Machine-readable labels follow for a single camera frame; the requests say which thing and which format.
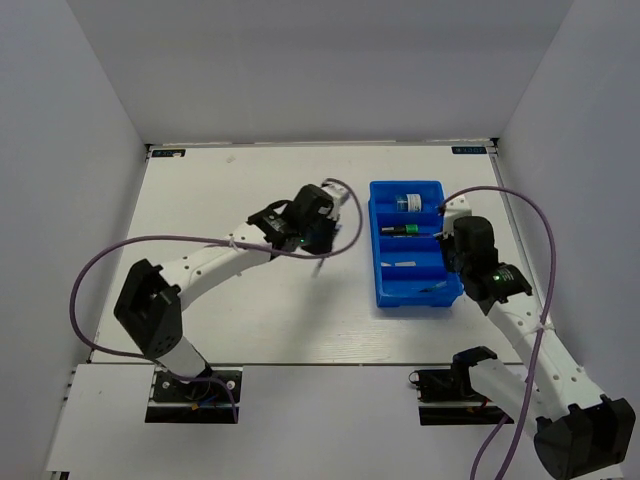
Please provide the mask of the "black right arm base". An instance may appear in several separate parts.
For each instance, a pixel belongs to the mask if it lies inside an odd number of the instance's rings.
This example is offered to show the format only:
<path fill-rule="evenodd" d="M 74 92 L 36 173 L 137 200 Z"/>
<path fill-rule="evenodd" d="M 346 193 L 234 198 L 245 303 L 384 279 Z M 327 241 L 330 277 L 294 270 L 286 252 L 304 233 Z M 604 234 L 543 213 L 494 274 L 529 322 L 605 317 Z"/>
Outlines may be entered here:
<path fill-rule="evenodd" d="M 418 390 L 423 403 L 486 403 L 487 398 L 472 388 L 469 370 L 481 361 L 496 359 L 496 353 L 488 347 L 474 347 L 455 354 L 448 369 L 414 370 L 408 375 L 408 381 Z"/>

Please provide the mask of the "blue refill pen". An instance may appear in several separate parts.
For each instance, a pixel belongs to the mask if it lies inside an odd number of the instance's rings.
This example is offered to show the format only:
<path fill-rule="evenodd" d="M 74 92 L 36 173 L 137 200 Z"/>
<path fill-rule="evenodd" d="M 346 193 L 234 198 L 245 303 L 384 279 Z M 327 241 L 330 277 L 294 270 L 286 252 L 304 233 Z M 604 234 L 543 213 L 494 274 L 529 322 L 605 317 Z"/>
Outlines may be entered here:
<path fill-rule="evenodd" d="M 319 276 L 320 271 L 321 271 L 324 263 L 325 263 L 325 258 L 320 258 L 317 261 L 317 263 L 316 263 L 316 265 L 315 265 L 315 267 L 314 267 L 314 269 L 312 271 L 312 278 L 317 278 Z"/>

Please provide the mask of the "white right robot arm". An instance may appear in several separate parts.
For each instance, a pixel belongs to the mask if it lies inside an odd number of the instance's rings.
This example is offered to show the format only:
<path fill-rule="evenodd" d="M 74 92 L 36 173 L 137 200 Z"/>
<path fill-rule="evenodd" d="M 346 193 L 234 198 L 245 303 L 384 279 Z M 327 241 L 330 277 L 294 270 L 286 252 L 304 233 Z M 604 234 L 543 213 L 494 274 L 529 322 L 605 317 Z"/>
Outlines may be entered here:
<path fill-rule="evenodd" d="M 621 463 L 636 415 L 624 399 L 612 400 L 571 356 L 553 325 L 536 318 L 532 287 L 498 258 L 491 223 L 480 216 L 447 220 L 439 243 L 448 271 L 508 340 L 527 368 L 525 378 L 487 347 L 454 355 L 451 384 L 461 397 L 491 400 L 534 443 L 544 469 L 573 479 Z"/>

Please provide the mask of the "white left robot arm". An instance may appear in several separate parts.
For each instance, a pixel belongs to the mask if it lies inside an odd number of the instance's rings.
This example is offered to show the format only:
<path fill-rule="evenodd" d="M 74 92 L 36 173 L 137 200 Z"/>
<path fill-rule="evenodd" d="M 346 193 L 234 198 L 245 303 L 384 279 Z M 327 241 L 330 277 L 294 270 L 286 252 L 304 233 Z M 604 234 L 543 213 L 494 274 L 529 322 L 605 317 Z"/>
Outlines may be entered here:
<path fill-rule="evenodd" d="M 249 216 L 219 245 L 164 264 L 136 262 L 114 316 L 144 359 L 178 375 L 177 387 L 188 398 L 202 398 L 212 377 L 204 357 L 183 333 L 183 311 L 209 290 L 270 262 L 281 251 L 331 252 L 340 208 L 348 197 L 346 189 L 335 183 L 308 184 L 294 200 L 275 202 Z"/>

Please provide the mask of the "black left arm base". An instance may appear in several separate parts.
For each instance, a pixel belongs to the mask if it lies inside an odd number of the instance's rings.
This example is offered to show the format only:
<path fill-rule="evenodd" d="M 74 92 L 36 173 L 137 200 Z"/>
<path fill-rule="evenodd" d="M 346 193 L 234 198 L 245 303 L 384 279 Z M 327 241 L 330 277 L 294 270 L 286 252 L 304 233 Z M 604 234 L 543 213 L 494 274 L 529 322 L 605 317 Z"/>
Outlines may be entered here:
<path fill-rule="evenodd" d="M 235 424 L 239 415 L 243 371 L 213 370 L 222 382 L 187 384 L 165 371 L 152 379 L 145 413 L 147 424 Z"/>

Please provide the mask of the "grey eraser bar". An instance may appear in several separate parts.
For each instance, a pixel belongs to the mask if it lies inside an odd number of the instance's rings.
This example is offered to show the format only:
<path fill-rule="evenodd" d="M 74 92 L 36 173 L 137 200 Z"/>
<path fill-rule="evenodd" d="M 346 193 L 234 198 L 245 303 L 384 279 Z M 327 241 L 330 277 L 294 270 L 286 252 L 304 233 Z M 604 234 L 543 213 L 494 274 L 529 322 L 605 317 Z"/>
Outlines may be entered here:
<path fill-rule="evenodd" d="M 411 268 L 416 267 L 415 261 L 401 261 L 401 262 L 381 262 L 380 266 L 383 268 Z"/>

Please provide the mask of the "green refill pen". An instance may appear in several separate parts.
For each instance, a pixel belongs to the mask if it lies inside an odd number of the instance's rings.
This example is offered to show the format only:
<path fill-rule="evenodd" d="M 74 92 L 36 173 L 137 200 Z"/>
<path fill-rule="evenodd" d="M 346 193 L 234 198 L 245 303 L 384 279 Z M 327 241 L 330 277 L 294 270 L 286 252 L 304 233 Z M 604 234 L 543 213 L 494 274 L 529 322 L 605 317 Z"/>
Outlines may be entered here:
<path fill-rule="evenodd" d="M 435 294 L 436 292 L 440 292 L 448 287 L 447 281 L 438 282 L 434 285 L 428 286 L 426 288 L 420 289 L 420 294 Z"/>

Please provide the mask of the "green cap black highlighter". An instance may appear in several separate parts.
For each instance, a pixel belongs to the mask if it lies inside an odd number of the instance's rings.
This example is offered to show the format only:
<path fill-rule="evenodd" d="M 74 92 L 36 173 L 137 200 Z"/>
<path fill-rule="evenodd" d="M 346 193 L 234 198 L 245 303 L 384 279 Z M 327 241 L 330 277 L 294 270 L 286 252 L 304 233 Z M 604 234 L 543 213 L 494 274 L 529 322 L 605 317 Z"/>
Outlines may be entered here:
<path fill-rule="evenodd" d="M 420 234 L 420 230 L 416 224 L 404 224 L 381 227 L 380 234 L 384 236 L 416 236 Z"/>

